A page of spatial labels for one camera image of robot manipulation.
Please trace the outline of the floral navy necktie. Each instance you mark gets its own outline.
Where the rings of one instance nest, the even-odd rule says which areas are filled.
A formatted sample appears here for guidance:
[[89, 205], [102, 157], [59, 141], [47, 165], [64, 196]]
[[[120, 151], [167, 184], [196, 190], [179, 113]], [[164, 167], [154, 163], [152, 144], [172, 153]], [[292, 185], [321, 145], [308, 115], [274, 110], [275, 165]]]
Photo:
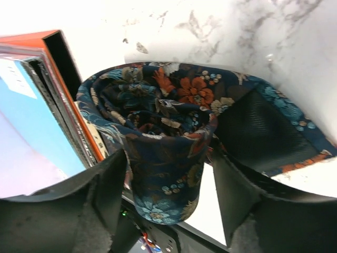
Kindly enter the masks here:
[[125, 64], [89, 77], [76, 99], [109, 153], [125, 151], [135, 209], [159, 225], [195, 211], [215, 148], [268, 177], [336, 156], [336, 145], [294, 102], [235, 71]]

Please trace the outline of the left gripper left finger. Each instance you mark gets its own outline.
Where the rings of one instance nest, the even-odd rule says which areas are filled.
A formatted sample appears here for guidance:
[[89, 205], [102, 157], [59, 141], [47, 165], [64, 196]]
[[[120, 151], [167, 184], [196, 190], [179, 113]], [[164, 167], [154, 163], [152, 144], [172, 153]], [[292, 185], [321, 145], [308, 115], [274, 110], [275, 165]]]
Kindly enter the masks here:
[[1, 200], [1, 252], [109, 252], [127, 159], [95, 166], [32, 195]]

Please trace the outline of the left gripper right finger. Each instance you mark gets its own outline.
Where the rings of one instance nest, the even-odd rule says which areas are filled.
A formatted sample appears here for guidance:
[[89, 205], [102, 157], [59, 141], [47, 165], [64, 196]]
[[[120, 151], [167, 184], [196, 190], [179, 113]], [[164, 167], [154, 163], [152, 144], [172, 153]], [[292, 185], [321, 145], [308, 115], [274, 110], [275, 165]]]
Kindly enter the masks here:
[[336, 199], [279, 183], [220, 150], [215, 186], [230, 252], [336, 252]]

